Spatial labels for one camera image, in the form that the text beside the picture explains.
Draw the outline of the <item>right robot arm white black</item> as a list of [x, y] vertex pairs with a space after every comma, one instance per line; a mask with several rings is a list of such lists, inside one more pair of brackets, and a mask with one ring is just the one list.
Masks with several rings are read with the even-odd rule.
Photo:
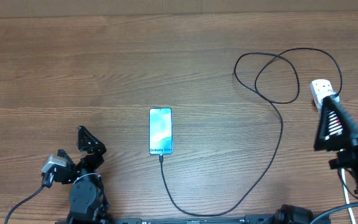
[[[329, 161], [330, 168], [349, 169], [358, 195], [358, 125], [334, 96], [323, 99], [314, 149], [336, 152], [337, 158]], [[270, 223], [324, 223], [330, 214], [353, 207], [358, 207], [358, 202], [331, 208], [314, 217], [312, 211], [305, 208], [282, 205]]]

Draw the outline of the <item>Galaxy smartphone blue screen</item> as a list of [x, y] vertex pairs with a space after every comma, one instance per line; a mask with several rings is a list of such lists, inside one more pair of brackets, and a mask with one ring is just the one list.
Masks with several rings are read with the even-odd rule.
[[149, 154], [169, 155], [173, 153], [173, 121], [171, 108], [149, 110]]

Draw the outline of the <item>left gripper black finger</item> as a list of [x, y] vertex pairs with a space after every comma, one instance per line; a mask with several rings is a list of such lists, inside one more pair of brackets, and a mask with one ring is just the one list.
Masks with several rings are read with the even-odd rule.
[[106, 146], [84, 126], [78, 126], [77, 146], [79, 152], [87, 152], [88, 154], [103, 155], [106, 152]]
[[66, 153], [64, 149], [59, 149], [57, 152], [57, 156], [62, 157], [67, 162], [67, 167], [72, 170], [75, 168], [75, 163], [72, 161], [71, 157]]

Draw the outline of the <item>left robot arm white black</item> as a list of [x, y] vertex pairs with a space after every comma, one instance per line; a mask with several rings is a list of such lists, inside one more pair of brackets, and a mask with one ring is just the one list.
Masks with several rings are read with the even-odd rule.
[[74, 163], [63, 149], [59, 149], [56, 155], [52, 154], [46, 158], [42, 167], [41, 187], [9, 211], [5, 224], [17, 208], [41, 193], [44, 188], [51, 188], [54, 182], [72, 185], [69, 192], [70, 211], [64, 223], [113, 222], [112, 216], [108, 214], [110, 204], [102, 178], [96, 172], [104, 162], [106, 146], [85, 126], [78, 127], [77, 146], [80, 152], [86, 153], [78, 163]]

